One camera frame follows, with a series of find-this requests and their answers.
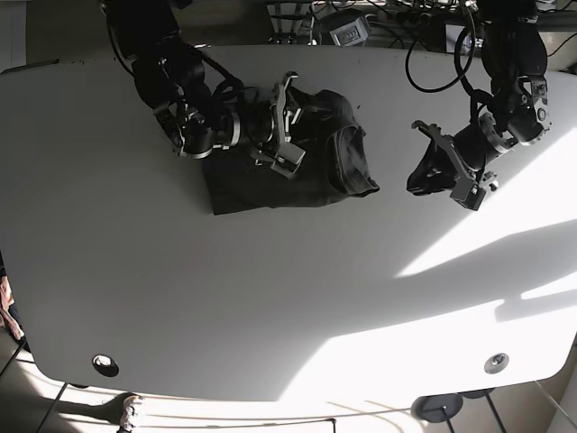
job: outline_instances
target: metal bracket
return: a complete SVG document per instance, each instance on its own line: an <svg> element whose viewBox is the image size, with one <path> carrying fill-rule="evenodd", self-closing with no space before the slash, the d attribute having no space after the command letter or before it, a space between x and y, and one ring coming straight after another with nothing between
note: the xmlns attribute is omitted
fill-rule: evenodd
<svg viewBox="0 0 577 433"><path fill-rule="evenodd" d="M487 190L477 182L475 171L467 165L461 155L457 152L453 144L451 135L442 135L441 128L436 124L427 125L417 120L412 125L413 129L418 129L421 133L433 140L435 146L441 148L451 161L457 174L455 176L455 186L451 192L451 198L460 205L478 210L487 194Z"/></svg>

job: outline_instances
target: sunlight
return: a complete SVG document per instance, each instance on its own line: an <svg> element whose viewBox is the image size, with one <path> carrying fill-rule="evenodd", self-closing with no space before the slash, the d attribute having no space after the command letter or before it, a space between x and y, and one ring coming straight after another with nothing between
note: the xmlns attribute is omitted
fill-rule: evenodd
<svg viewBox="0 0 577 433"><path fill-rule="evenodd" d="M435 268L508 235L576 219L577 206L572 199L575 143L577 129L572 129L397 277ZM522 157L521 152L512 157Z"/></svg>
<svg viewBox="0 0 577 433"><path fill-rule="evenodd" d="M537 327L531 319L498 323L495 308L502 303L495 300L433 318L331 338L298 372L281 400L374 399L400 409L410 407L427 391L453 392L466 386L464 389L480 389L488 384L487 375L482 368L472 371L477 364L474 361L486 359L491 350L498 353L519 328ZM486 342L480 344L487 336L495 349L488 351ZM456 353L456 347L462 350Z"/></svg>

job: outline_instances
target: cable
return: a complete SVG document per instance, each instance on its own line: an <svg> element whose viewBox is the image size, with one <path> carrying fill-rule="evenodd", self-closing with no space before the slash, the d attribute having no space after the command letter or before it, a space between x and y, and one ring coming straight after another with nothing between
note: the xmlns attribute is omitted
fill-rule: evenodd
<svg viewBox="0 0 577 433"><path fill-rule="evenodd" d="M421 41L418 40L417 37L415 37L415 34L412 33L405 24L400 23L397 21L397 16L392 13L389 12L387 9L385 9L384 7L382 7L381 5L377 5L375 2L373 2L372 0L366 0L367 2L369 2L371 5L375 6L377 9L379 9L380 11L382 11L385 15L391 17L393 20L395 20L398 25L400 25L400 28L403 29L403 32L405 32L405 34L409 35L410 37L413 38L414 41L416 41L416 43L419 43L425 50L430 51L425 45L423 45L423 43Z"/></svg>
<svg viewBox="0 0 577 433"><path fill-rule="evenodd" d="M413 41L413 43L411 44L411 47L408 49L407 52L407 57L405 58L405 73L407 74L407 79L408 82L411 83L411 86L413 86L413 88L417 89L420 92L423 93L428 93L428 94L432 94L432 93L440 93L445 91L448 88L451 88L452 86L454 86L455 84L457 84L458 82L460 82L464 77L466 77L467 72L469 71L469 69L471 68L472 65L472 60L475 57L475 46L474 46L474 42L477 41L477 31L475 29L475 22L473 20L471 11L469 10L469 8L466 6L465 4L465 0L459 0L459 3L461 4L461 7L463 9L465 9L465 11L467 12L467 14L469 15L469 19L470 19L470 25L471 25L471 33L472 33L472 40L473 40L473 46L471 48L471 50L469 51L469 59L467 60L467 64L465 65L465 68L462 70L462 72L460 74L457 75L457 77L451 81L449 84L445 84L444 86L440 87L440 88L422 88L421 86L419 86L415 80L413 79L413 77L411 76L411 72L410 72L410 59L411 59L411 54L413 53L413 50L415 49L415 47L417 46L417 43L423 39L426 35L426 33L428 32L429 28L425 28L421 34Z"/></svg>
<svg viewBox="0 0 577 433"><path fill-rule="evenodd" d="M557 47L557 49L555 51L553 51L551 54L547 54L547 57L553 57L557 52L559 52L559 50L571 39L573 39L575 36L577 36L577 33L572 34L571 36L569 36L567 39L565 39L565 41L559 45Z"/></svg>
<svg viewBox="0 0 577 433"><path fill-rule="evenodd" d="M347 3L347 5L345 5L345 6L338 6L338 7L337 7L337 6L334 4L334 1L332 1L332 2L331 2L331 6L332 6L335 10L337 10L337 11L342 11L343 9L348 9L348 8L351 7L351 6L354 6L354 5L357 3L357 0L353 0L353 2L352 2L350 5L348 5L348 2L346 2L346 3Z"/></svg>
<svg viewBox="0 0 577 433"><path fill-rule="evenodd" d="M109 25L107 25L106 28L108 29L108 38L110 39L110 44L112 45L114 55L116 56L116 58L118 59L124 70L134 77L134 73L126 66L123 57L118 53L118 49L116 48L116 44L114 43L114 36L112 34L112 29L110 28Z"/></svg>
<svg viewBox="0 0 577 433"><path fill-rule="evenodd" d="M393 35L393 37L395 38L395 40L393 41L393 43L391 43L391 45L389 46L389 48L391 48L395 43L397 43L397 41L400 42L401 47L403 48L403 50L405 49L405 43L403 42L402 36L400 36L397 32L391 30L385 23L381 23L381 22L371 22L369 20L367 20L369 22L369 25L377 25L383 29L385 29L387 32L389 32L390 34Z"/></svg>
<svg viewBox="0 0 577 433"><path fill-rule="evenodd" d="M567 8L569 6L571 6L573 3L575 3L575 1L577 1L577 0L569 0L569 2L567 2L567 5L563 6L561 9L557 9L556 12L561 12L561 11L567 10Z"/></svg>
<svg viewBox="0 0 577 433"><path fill-rule="evenodd" d="M411 409L410 408L405 408L405 409L389 409L389 410L379 410L376 412L360 412L360 413L345 413L345 414L339 414L339 415L327 415L324 417L292 417L292 418L200 418L200 417L191 417L188 419L198 419L198 420L218 420L218 421L316 421L316 422L323 422L323 421L329 421L331 419L340 419L340 418L355 418L355 417L365 417L365 416L374 416L374 415L384 415L387 413L398 413L398 412L409 412ZM270 424L270 423L266 423L266 424L257 424L257 427L260 426L270 426L270 425L274 425L274 426L284 426L284 425L292 425L291 423L285 424L285 423L274 423L274 424ZM207 428L227 428L228 426L207 426ZM247 427L247 426L230 426L231 428L236 428L236 427Z"/></svg>

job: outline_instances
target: person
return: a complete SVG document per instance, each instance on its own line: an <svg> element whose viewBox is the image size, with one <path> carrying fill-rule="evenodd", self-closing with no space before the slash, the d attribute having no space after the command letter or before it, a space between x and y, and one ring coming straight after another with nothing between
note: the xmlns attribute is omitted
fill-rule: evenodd
<svg viewBox="0 0 577 433"><path fill-rule="evenodd" d="M123 414L118 433L133 433L144 418L144 397L131 395L123 401Z"/></svg>
<svg viewBox="0 0 577 433"><path fill-rule="evenodd" d="M10 281L8 280L8 275L6 273L6 268L4 266L4 261L2 259L2 253L0 252L0 326L5 327L8 330L10 336L17 343L21 342L24 338L24 331L22 329L22 324L20 322L20 316L18 315L18 310L14 304L14 297L12 296L12 288L10 287ZM28 344L24 346L24 349L30 352Z"/></svg>

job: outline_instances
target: black cable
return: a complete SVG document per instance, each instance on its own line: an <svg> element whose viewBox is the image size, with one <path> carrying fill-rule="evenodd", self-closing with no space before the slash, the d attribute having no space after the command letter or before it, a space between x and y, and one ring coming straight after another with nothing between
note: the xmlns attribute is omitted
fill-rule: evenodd
<svg viewBox="0 0 577 433"><path fill-rule="evenodd" d="M571 4L575 3L575 1L577 0L569 0L569 2L567 2L567 5L563 6L561 9L557 9L556 12L561 12L566 10L569 6L571 6Z"/></svg>
<svg viewBox="0 0 577 433"><path fill-rule="evenodd" d="M108 38L110 39L110 44L112 45L114 55L116 56L116 58L118 59L118 61L120 62L120 64L124 68L124 70L134 77L134 73L128 68L128 66L126 66L126 63L124 63L123 56L121 56L118 53L118 49L116 48L116 43L114 43L114 36L112 34L112 29L110 28L109 25L107 25L106 28L108 29Z"/></svg>
<svg viewBox="0 0 577 433"><path fill-rule="evenodd" d="M472 33L472 40L473 43L475 41L477 41L477 31L475 29L475 22L472 18L472 14L471 11L469 10L469 8L466 6L465 1L464 0L459 0L459 3L461 4L461 7L464 8L466 10L466 12L469 15L470 18L470 26L471 26L471 33ZM467 64L465 65L465 68L461 71L460 74L457 75L457 77L451 81L449 84L445 84L444 86L441 86L439 88L422 88L421 86L419 86L415 80L413 79L413 77L411 76L411 72L410 72L410 59L411 59L411 54L413 53L413 50L415 49L415 47L417 46L417 43L423 39L426 35L426 33L429 31L429 27L425 28L421 34L413 41L413 43L411 44L411 47L408 49L407 52L407 57L405 58L405 73L407 74L407 79L408 82L411 83L411 86L413 86L413 88L417 89L420 92L423 93L428 93L428 94L432 94L432 93L440 93L445 91L448 88L451 88L452 86L454 86L455 84L457 84L458 82L460 82L464 77L466 77L467 72L469 72L469 69L471 68L472 65L472 61L474 59L474 54L475 54L475 50L474 50L474 45L472 47L472 49L469 51L469 59L467 60Z"/></svg>
<svg viewBox="0 0 577 433"><path fill-rule="evenodd" d="M573 39L575 36L577 36L577 33L572 34L571 36L569 36L567 39L565 39L565 41L559 45L557 47L557 49L555 51L553 51L551 54L547 54L547 57L553 57L557 52L559 52L559 50L571 39Z"/></svg>
<svg viewBox="0 0 577 433"><path fill-rule="evenodd" d="M405 49L405 43L403 42L402 36L400 36L397 32L395 32L394 30L390 29L385 23L381 23L381 22L370 22L370 25L378 25L379 27L385 29L387 32L389 32L390 34L393 35L393 37L395 38L395 40L393 41L393 43L391 43L391 45L389 45L389 48L391 48L393 45L395 45L395 43L397 43L398 41L400 42L401 47L403 48L403 50Z"/></svg>
<svg viewBox="0 0 577 433"><path fill-rule="evenodd" d="M345 5L345 6L336 6L334 4L334 1L331 2L331 6L337 10L337 11L342 11L343 9L348 9L351 6L354 6L357 3L357 0L353 0L353 2L350 5Z"/></svg>
<svg viewBox="0 0 577 433"><path fill-rule="evenodd" d="M457 41L454 45L453 62L454 62L454 69L457 72L457 75L461 75L463 73L463 67L461 66L461 49L463 48L464 40L468 34L469 29L467 29L466 27L463 28L461 30L461 33L459 33L459 37L457 38ZM461 84L463 85L465 92L467 92L467 95L469 95L471 97L471 100L476 103L474 111L477 110L477 104L484 104L484 105L490 104L490 101L493 98L493 95L491 93L488 93L484 90L480 90L478 88L473 88L471 82L469 82L469 79L467 79L466 76L463 76L463 78L461 78Z"/></svg>
<svg viewBox="0 0 577 433"><path fill-rule="evenodd" d="M325 4L324 4L323 7L321 7L318 11L314 11L313 14L318 14L319 12L323 12L323 11L326 9L326 7L328 6L328 2L321 2L321 3L325 3ZM314 9L315 6L316 6L316 5L315 5L314 3L311 3L311 9Z"/></svg>
<svg viewBox="0 0 577 433"><path fill-rule="evenodd" d="M409 35L411 38L413 38L413 41L416 41L416 43L419 43L425 50L430 51L421 41L418 40L418 38L415 36L414 33L412 33L405 24L400 23L397 21L397 16L392 13L389 12L387 9L385 9L384 7L382 7L381 5L377 5L375 2L373 2L372 0L367 0L367 2L369 2L371 5L375 6L377 9L379 9L380 11L382 11L385 15L391 17L393 20L395 20L395 22L398 23L398 25L400 26L401 29L403 29L403 32L405 32L405 34Z"/></svg>

